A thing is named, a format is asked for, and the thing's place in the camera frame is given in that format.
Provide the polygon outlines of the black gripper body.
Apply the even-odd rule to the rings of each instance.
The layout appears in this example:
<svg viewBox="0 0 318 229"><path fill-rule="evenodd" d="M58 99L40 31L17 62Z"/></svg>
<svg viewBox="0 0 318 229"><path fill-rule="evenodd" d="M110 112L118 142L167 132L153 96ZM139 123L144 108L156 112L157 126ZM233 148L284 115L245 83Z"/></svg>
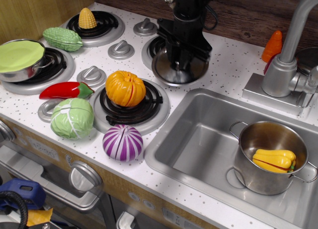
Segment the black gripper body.
<svg viewBox="0 0 318 229"><path fill-rule="evenodd" d="M180 42L180 54L193 54L203 62L210 59L212 46L203 36L206 14L196 17L176 15L174 20L157 20L158 35L164 40L175 39Z"/></svg>

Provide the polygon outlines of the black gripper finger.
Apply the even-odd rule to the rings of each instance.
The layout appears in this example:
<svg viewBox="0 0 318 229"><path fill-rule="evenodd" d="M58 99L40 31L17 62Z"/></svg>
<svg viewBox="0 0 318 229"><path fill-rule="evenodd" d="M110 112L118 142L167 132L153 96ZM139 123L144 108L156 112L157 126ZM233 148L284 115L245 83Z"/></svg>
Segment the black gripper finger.
<svg viewBox="0 0 318 229"><path fill-rule="evenodd" d="M180 54L178 58L178 70L180 71L190 71L191 62L194 59L193 54Z"/></svg>
<svg viewBox="0 0 318 229"><path fill-rule="evenodd" d="M165 41L166 52L168 60L171 63L179 63L180 60L180 42L175 39L166 39Z"/></svg>

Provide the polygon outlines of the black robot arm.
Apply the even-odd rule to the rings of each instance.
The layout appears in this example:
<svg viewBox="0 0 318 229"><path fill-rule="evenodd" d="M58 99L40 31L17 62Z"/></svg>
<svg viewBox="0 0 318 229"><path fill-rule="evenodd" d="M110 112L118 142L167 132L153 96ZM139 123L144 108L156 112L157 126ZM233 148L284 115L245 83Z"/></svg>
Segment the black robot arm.
<svg viewBox="0 0 318 229"><path fill-rule="evenodd" d="M158 35L165 40L168 60L180 70L190 69L193 58L206 62L212 47L203 36L203 28L211 0L164 1L172 8L173 20L159 19Z"/></svg>

